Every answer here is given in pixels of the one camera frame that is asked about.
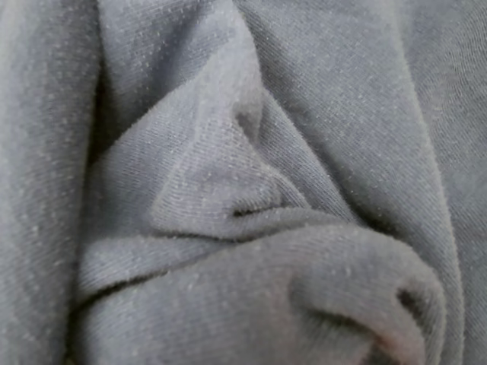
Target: gray fabric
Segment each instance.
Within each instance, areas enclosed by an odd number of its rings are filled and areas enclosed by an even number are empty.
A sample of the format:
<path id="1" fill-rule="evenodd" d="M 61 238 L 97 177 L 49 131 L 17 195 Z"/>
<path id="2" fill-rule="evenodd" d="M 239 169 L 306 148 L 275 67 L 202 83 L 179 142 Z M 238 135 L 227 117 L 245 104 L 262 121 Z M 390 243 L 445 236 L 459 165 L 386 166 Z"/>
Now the gray fabric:
<path id="1" fill-rule="evenodd" d="M 0 0 L 0 363 L 487 363 L 486 19 Z"/>

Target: gray sweatshirt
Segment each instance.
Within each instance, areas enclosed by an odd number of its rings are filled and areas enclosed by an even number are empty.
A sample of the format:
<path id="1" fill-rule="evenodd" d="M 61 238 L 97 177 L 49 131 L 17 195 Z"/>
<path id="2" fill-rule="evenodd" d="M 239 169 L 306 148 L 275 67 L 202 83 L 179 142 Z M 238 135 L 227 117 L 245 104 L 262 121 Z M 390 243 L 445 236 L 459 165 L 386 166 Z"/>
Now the gray sweatshirt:
<path id="1" fill-rule="evenodd" d="M 1 365 L 483 365 L 486 288 L 486 1 L 0 0 Z"/>

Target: knit fabric texture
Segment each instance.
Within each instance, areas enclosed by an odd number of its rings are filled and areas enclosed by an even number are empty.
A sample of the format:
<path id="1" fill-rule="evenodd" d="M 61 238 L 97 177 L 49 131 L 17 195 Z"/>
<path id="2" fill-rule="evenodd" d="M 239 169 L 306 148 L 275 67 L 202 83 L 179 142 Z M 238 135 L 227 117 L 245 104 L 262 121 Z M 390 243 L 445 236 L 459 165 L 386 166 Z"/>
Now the knit fabric texture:
<path id="1" fill-rule="evenodd" d="M 0 0 L 0 364 L 487 364 L 487 2 Z"/>

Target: gray blanket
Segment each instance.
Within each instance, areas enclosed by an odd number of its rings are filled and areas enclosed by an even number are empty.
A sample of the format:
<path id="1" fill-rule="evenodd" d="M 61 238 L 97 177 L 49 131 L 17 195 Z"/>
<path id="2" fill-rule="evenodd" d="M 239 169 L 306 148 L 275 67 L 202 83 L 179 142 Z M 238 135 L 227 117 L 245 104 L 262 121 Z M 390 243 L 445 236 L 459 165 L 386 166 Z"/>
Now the gray blanket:
<path id="1" fill-rule="evenodd" d="M 487 363 L 487 2 L 0 0 L 0 364 Z"/>

